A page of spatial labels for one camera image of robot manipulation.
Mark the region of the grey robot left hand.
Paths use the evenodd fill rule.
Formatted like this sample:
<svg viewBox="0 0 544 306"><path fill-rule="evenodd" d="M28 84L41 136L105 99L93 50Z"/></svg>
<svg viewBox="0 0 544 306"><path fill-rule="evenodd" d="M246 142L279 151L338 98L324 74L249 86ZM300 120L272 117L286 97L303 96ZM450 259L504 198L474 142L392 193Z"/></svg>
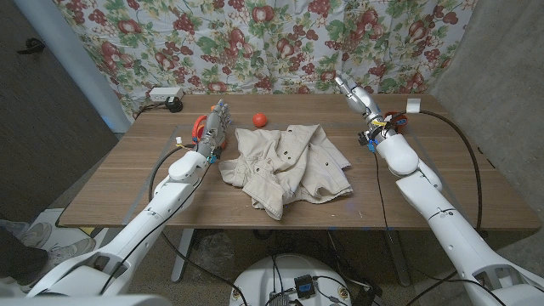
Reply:
<svg viewBox="0 0 544 306"><path fill-rule="evenodd" d="M210 159L219 159L226 145L226 131L230 125L230 108L222 99L207 116L206 125L196 151Z"/></svg>

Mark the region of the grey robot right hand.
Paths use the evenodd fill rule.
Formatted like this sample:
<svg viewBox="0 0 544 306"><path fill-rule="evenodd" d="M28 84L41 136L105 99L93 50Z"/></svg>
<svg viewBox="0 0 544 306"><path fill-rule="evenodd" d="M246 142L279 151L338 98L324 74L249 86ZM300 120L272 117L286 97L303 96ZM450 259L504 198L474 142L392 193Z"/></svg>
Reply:
<svg viewBox="0 0 544 306"><path fill-rule="evenodd" d="M382 120L383 115L374 99L351 78L336 76L335 82L345 95L349 108L362 115L367 124L374 120Z"/></svg>

